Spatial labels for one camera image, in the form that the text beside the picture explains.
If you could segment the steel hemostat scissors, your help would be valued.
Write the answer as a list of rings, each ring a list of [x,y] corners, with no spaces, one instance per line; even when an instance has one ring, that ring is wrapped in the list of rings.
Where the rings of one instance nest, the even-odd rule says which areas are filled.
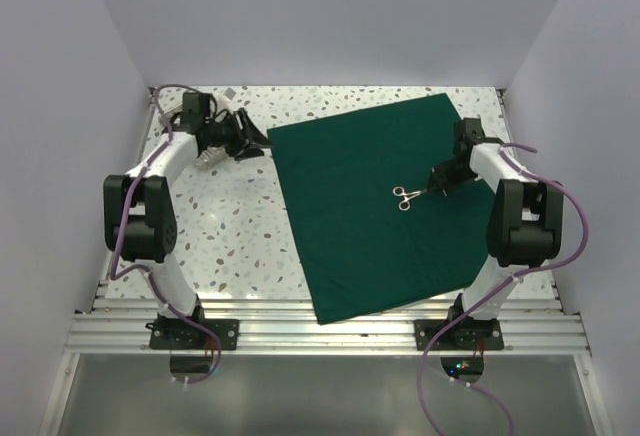
[[[400,211],[408,211],[411,209],[411,201],[427,193],[427,189],[408,191],[402,186],[393,188],[392,193],[399,198],[398,209]]]

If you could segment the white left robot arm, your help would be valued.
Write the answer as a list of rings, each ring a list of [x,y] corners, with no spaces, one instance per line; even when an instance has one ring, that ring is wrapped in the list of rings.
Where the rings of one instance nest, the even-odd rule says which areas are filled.
[[[118,281],[141,272],[157,302],[162,322],[176,320],[172,335],[185,348],[201,346],[208,335],[202,305],[174,255],[178,225],[171,187],[209,149],[236,161],[261,157],[272,142],[245,108],[232,109],[211,93],[180,85],[173,111],[160,102],[164,86],[151,92],[162,133],[135,167],[103,182],[104,238],[111,253],[107,276]]]

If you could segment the stainless steel tray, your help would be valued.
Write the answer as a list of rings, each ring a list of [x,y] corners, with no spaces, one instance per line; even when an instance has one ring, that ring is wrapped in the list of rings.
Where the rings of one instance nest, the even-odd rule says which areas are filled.
[[[163,127],[171,124],[175,126],[179,119],[178,114],[182,111],[181,105],[170,107],[164,116],[158,115],[157,120]],[[193,167],[200,171],[212,170],[215,166],[223,163],[229,158],[223,147],[207,147],[192,163]]]

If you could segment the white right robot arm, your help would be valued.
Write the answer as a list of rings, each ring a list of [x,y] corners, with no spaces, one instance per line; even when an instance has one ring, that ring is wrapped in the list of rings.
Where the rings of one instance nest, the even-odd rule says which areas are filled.
[[[449,308],[436,335],[457,348],[490,336],[517,285],[518,271],[555,258],[561,247],[564,196],[505,161],[508,144],[488,137],[478,119],[454,125],[453,157],[435,165],[427,190],[445,194],[481,180],[494,200],[486,229],[488,257],[473,283]]]

